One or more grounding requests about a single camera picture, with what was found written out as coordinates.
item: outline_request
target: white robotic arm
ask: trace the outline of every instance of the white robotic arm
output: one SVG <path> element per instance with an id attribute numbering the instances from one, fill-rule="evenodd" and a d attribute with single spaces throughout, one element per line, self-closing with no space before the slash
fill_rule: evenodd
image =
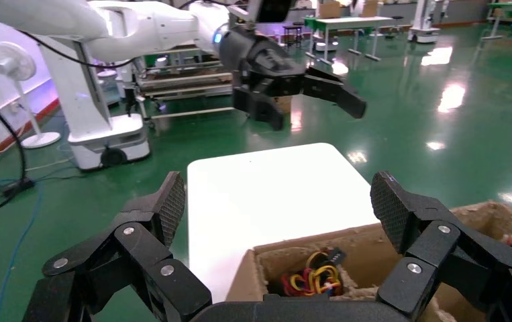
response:
<path id="1" fill-rule="evenodd" d="M 200 1 L 180 10 L 157 1 L 0 0 L 0 22 L 33 34 L 78 40 L 92 57 L 117 62 L 191 40 L 217 54 L 215 41 L 227 30 L 228 11 Z"/>

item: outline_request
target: textured fingertip pad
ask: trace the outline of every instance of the textured fingertip pad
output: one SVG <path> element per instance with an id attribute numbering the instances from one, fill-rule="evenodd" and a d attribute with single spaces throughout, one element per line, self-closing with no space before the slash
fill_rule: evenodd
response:
<path id="1" fill-rule="evenodd" d="M 382 227 L 396 251 L 405 251 L 404 237 L 408 218 L 411 214 L 399 194 L 405 191 L 398 181 L 387 171 L 378 172 L 370 186 L 370 200 L 374 215 L 382 223 Z"/>

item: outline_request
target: stool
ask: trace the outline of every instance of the stool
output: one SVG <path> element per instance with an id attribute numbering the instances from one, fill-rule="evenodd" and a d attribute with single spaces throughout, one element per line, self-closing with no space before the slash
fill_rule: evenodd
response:
<path id="1" fill-rule="evenodd" d="M 390 28 L 389 32 L 385 35 L 386 39 L 393 39 L 397 34 L 402 33 L 402 28 L 398 26 L 400 20 L 404 19 L 401 15 L 393 15 L 391 17 L 394 19 L 394 26 Z"/>
<path id="2" fill-rule="evenodd" d="M 302 25 L 295 24 L 283 26 L 283 40 L 288 49 L 291 45 L 296 45 L 296 47 L 301 48 L 301 40 L 303 39 L 301 33 L 302 28 Z"/>

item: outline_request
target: robotic arm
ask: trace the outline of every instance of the robotic arm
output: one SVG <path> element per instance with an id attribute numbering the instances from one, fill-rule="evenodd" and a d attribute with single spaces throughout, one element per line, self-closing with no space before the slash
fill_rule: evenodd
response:
<path id="1" fill-rule="evenodd" d="M 294 1 L 259 0 L 248 12 L 201 0 L 180 10 L 157 1 L 0 0 L 0 22 L 24 32 L 82 42 L 91 56 L 119 62 L 173 48 L 188 40 L 219 56 L 233 78 L 234 107 L 283 127 L 274 97 L 303 93 L 337 103 L 361 118 L 366 102 L 334 74 L 296 64 L 275 42 L 254 29 L 282 22 Z M 246 25 L 229 29 L 229 12 Z"/>
<path id="2" fill-rule="evenodd" d="M 187 40 L 217 54 L 214 37 L 226 31 L 228 10 L 202 2 L 187 11 L 157 1 L 0 0 L 0 22 L 31 34 L 83 42 L 92 57 L 117 62 Z"/>

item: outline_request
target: table leg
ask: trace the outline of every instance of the table leg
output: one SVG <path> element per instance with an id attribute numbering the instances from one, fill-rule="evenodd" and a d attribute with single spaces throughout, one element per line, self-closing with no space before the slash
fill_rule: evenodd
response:
<path id="1" fill-rule="evenodd" d="M 332 65 L 333 63 L 327 59 L 327 55 L 329 54 L 329 26 L 325 27 L 325 53 L 323 54 L 323 58 L 319 59 L 325 64 Z"/>
<path id="2" fill-rule="evenodd" d="M 502 36 L 497 36 L 497 28 L 499 28 L 499 22 L 501 20 L 501 15 L 497 15 L 497 18 L 495 18 L 495 23 L 493 24 L 493 30 L 491 30 L 491 35 L 487 37 L 483 37 L 481 39 L 483 40 L 491 40 L 491 39 L 499 39 L 502 38 Z"/>
<path id="3" fill-rule="evenodd" d="M 374 32 L 376 34 L 378 34 L 378 27 L 376 27 L 376 29 L 374 30 Z M 380 58 L 376 57 L 376 43 L 378 42 L 378 37 L 374 37 L 374 43 L 372 44 L 372 54 L 366 54 L 364 55 L 365 57 L 367 58 L 370 58 L 372 60 L 375 60 L 377 62 L 380 61 Z"/>
<path id="4" fill-rule="evenodd" d="M 309 34 L 309 51 L 305 54 L 309 57 L 315 59 L 315 55 L 313 55 L 313 34 L 315 33 L 315 30 L 311 29 L 311 33 Z"/>
<path id="5" fill-rule="evenodd" d="M 354 47 L 353 49 L 349 49 L 348 52 L 351 52 L 355 55 L 361 55 L 362 53 L 358 51 L 358 35 L 359 35 L 359 30 L 358 29 L 355 29 L 353 31 L 353 38 L 354 38 Z"/>

